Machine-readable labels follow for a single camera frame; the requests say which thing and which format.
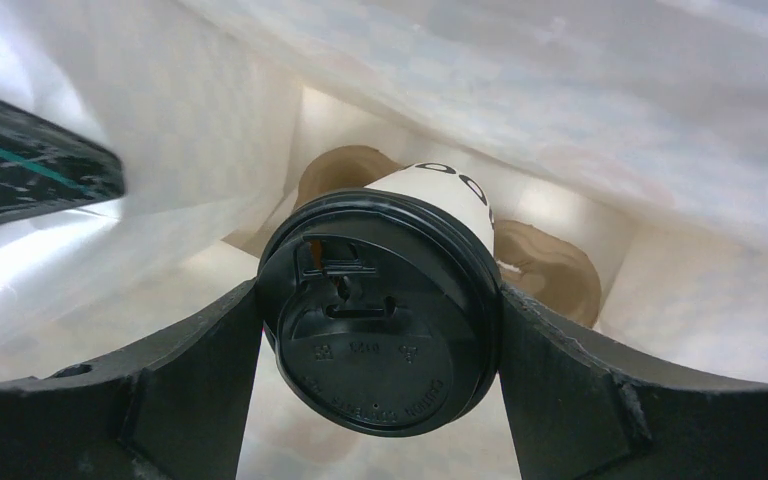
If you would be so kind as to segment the printed paper takeout bag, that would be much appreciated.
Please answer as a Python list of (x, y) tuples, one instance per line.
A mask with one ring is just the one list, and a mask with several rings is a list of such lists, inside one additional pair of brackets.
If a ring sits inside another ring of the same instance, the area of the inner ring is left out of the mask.
[[(0, 382), (253, 292), (306, 167), (346, 145), (441, 163), (582, 250), (584, 327), (768, 384), (768, 1), (0, 1), (0, 100), (122, 162), (114, 200), (0, 225)], [(261, 320), (231, 479), (525, 479), (499, 368), (425, 434), (344, 428)]]

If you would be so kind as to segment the black plastic cup lid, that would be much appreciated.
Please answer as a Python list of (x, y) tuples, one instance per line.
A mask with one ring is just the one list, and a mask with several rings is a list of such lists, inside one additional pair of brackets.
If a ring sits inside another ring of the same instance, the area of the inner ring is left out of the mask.
[(501, 278), (461, 221), (406, 195), (348, 189), (299, 207), (254, 293), (285, 382), (311, 409), (379, 437), (428, 433), (494, 382)]

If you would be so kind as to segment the white paper coffee cup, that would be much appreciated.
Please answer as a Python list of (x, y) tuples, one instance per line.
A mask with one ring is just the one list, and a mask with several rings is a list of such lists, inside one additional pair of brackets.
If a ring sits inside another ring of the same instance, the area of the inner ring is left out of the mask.
[(471, 177), (434, 162), (409, 165), (367, 185), (434, 205), (466, 226), (494, 254), (493, 212), (487, 195)]

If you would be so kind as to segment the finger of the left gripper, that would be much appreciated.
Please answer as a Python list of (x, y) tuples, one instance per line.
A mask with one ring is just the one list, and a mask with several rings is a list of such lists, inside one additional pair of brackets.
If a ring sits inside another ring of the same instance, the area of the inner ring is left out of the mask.
[(122, 197), (106, 148), (0, 100), (0, 225)]

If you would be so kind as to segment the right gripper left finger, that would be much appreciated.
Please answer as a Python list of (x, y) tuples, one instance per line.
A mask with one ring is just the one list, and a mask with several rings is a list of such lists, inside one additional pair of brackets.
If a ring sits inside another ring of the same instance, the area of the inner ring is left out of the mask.
[(251, 282), (39, 379), (0, 382), (0, 479), (231, 479), (261, 344)]

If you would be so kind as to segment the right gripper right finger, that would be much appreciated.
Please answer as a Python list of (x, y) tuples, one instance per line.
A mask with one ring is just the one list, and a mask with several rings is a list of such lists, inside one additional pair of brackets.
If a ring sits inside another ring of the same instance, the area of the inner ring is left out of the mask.
[(768, 384), (683, 367), (502, 290), (499, 368), (525, 479), (768, 479)]

